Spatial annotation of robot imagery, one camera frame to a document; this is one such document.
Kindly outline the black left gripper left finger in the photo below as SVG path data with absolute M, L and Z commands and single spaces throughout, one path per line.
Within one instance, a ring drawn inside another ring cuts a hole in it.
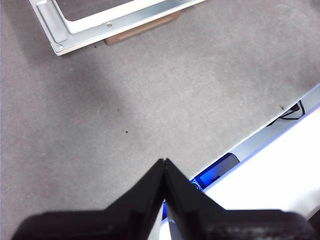
M 165 161 L 159 159 L 102 210 L 49 211 L 26 218 L 14 240 L 146 240 L 163 204 Z

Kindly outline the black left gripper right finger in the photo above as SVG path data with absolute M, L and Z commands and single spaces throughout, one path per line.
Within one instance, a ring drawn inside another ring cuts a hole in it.
M 184 240 L 316 240 L 303 216 L 278 209 L 227 210 L 200 190 L 170 159 L 163 160 L 168 216 Z

